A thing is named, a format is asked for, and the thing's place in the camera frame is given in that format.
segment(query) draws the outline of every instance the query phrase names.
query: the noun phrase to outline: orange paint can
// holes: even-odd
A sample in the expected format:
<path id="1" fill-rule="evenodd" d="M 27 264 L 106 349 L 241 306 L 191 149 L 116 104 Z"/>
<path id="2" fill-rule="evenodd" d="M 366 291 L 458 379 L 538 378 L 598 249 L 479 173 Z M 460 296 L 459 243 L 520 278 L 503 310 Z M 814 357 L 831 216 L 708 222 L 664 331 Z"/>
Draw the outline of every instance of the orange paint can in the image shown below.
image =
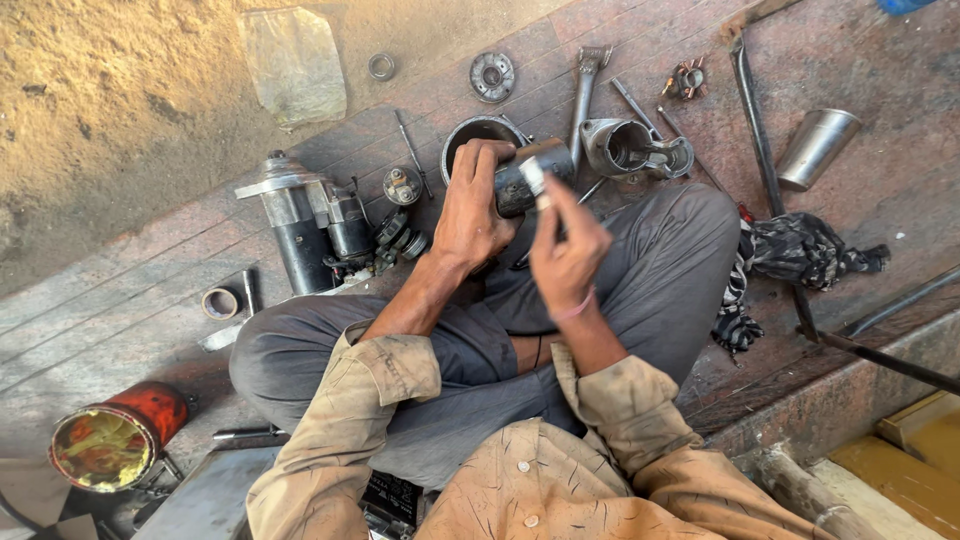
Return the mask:
<path id="1" fill-rule="evenodd" d="M 187 402 L 176 388 L 139 382 L 57 422 L 50 462 L 81 489 L 130 489 L 147 475 L 187 416 Z"/>

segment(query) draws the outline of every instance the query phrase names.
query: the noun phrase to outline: dirt ground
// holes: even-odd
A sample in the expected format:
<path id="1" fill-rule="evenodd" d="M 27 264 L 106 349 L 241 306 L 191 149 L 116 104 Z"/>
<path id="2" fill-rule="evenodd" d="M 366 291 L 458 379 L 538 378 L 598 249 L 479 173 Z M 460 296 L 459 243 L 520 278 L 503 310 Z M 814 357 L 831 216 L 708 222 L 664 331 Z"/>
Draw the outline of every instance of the dirt ground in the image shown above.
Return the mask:
<path id="1" fill-rule="evenodd" d="M 327 15 L 348 116 L 568 0 L 355 0 Z M 257 102 L 236 17 L 282 0 L 0 3 L 0 295 L 328 127 Z M 397 60 L 388 83 L 367 58 Z"/>

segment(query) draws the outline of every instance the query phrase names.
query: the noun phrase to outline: man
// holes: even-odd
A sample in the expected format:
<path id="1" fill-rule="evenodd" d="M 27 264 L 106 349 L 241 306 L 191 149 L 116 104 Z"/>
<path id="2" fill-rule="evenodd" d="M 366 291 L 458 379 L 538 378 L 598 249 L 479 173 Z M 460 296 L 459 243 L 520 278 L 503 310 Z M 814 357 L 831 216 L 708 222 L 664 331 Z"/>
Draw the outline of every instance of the man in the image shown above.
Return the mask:
<path id="1" fill-rule="evenodd" d="M 234 384 L 296 427 L 247 497 L 253 536 L 366 538 L 373 466 L 443 489 L 418 538 L 828 538 L 696 450 L 671 403 L 732 265 L 729 199 L 665 189 L 604 228 L 547 178 L 533 279 L 505 269 L 483 304 L 446 307 L 514 238 L 492 189 L 514 151 L 458 149 L 433 247 L 393 300 L 300 298 L 244 327 Z"/>

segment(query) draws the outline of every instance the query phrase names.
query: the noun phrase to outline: shirt sleeve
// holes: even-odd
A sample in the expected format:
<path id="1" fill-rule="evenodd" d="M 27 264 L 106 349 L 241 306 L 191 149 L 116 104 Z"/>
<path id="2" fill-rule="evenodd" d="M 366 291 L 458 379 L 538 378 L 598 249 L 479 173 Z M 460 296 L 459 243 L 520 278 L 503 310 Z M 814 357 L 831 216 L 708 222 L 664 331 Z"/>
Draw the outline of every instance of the shirt sleeve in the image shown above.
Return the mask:
<path id="1" fill-rule="evenodd" d="M 428 337 L 356 343 L 371 323 L 344 331 L 274 468 L 250 489 L 247 515 L 257 540 L 369 537 L 357 506 L 370 479 L 367 461 L 383 448 L 398 402 L 433 398 L 441 389 Z"/>
<path id="2" fill-rule="evenodd" d="M 833 538 L 789 512 L 744 477 L 673 405 L 679 388 L 637 356 L 578 377 L 566 346 L 557 378 L 580 419 L 611 449 L 635 492 L 674 516 L 730 540 Z"/>
<path id="3" fill-rule="evenodd" d="M 677 384 L 639 357 L 627 356 L 586 377 L 577 376 L 565 345 L 554 344 L 553 358 L 570 407 L 607 443 L 627 480 L 678 448 L 703 445 L 673 405 Z"/>

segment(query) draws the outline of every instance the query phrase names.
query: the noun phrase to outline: wrist band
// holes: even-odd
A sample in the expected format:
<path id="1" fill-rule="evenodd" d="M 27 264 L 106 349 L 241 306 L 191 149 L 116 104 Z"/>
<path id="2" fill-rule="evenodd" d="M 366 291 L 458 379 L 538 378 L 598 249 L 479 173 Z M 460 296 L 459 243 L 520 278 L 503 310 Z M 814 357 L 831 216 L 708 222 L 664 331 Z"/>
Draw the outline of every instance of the wrist band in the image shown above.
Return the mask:
<path id="1" fill-rule="evenodd" d="M 559 323 L 560 321 L 564 321 L 564 320 L 566 320 L 566 319 L 571 319 L 571 318 L 573 318 L 573 317 L 576 317 L 576 316 L 579 315 L 581 312 L 583 312 L 583 310 L 586 309 L 587 306 L 589 306 L 590 300 L 592 300 L 593 298 L 596 297 L 596 294 L 594 294 L 594 293 L 596 292 L 596 290 L 597 290 L 597 288 L 596 288 L 595 286 L 591 285 L 591 286 L 590 286 L 590 290 L 587 291 L 587 297 L 584 299 L 584 301 L 583 301 L 579 306 L 576 306 L 576 307 L 571 308 L 571 309 L 565 309 L 565 310 L 560 311 L 560 312 L 557 312 L 557 313 L 550 313 L 550 318 L 553 319 L 553 322 Z"/>

